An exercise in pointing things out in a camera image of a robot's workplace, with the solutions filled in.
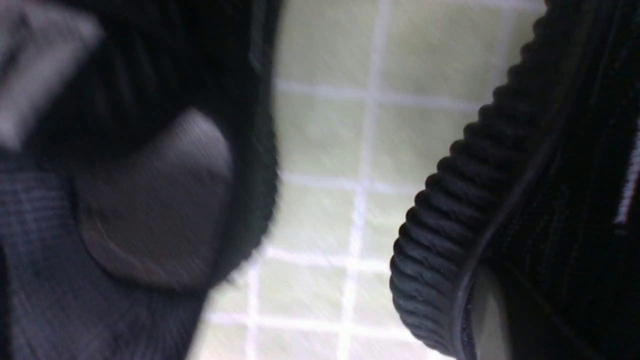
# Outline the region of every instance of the ribbed shoe sole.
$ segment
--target ribbed shoe sole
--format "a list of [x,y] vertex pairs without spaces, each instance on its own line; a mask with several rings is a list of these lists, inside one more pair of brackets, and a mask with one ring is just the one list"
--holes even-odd
[[465,309],[475,270],[571,119],[588,107],[616,3],[549,1],[507,84],[465,127],[407,212],[390,287],[403,323],[428,347],[474,358]]

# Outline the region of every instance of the plaid pants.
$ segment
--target plaid pants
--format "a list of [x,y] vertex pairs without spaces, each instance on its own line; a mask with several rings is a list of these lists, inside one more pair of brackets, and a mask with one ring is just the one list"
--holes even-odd
[[16,360],[184,359],[205,295],[117,281],[76,232],[71,186],[27,158],[0,155],[0,244]]

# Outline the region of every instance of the black shoe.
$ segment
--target black shoe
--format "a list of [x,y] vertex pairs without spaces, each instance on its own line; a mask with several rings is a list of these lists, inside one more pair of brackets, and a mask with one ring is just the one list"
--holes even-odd
[[279,10],[0,0],[14,358],[184,358],[208,291],[272,216]]
[[458,360],[640,358],[640,2],[548,5],[394,245],[402,321]]

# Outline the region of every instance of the green tile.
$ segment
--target green tile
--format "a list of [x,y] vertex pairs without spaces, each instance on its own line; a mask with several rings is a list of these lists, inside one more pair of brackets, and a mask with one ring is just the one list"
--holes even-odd
[[245,314],[248,302],[247,271],[236,270],[229,282],[219,285],[211,291],[207,301],[207,311],[223,314]]
[[260,266],[260,313],[317,320],[339,320],[341,268],[300,266],[264,260]]
[[520,48],[533,39],[533,23],[542,14],[542,12],[519,12],[516,14],[507,64],[515,65],[520,62]]
[[314,176],[358,176],[365,104],[280,92],[280,166]]
[[347,254],[354,200],[350,190],[283,183],[269,245],[292,252]]
[[374,141],[374,180],[424,184],[451,143],[462,137],[464,125],[475,119],[475,113],[382,107]]
[[358,276],[353,314],[357,324],[404,329],[392,303],[389,276],[364,272]]
[[482,101],[501,11],[442,0],[397,0],[383,68],[387,90]]
[[336,334],[260,329],[257,353],[265,360],[332,360],[337,343]]
[[367,216],[362,246],[364,259],[388,261],[391,258],[398,229],[404,223],[407,210],[413,206],[413,198],[413,195],[374,192],[367,195]]
[[445,360],[422,343],[413,341],[354,337],[350,350],[349,360]]
[[212,324],[203,320],[191,346],[188,360],[244,360],[246,327]]
[[280,24],[277,76],[311,84],[365,87],[375,0],[288,0]]

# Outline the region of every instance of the floor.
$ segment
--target floor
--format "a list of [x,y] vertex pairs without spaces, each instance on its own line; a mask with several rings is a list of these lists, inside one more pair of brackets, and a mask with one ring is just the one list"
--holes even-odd
[[392,244],[542,11],[542,0],[286,1],[275,223],[212,294],[191,360],[445,359],[392,307]]

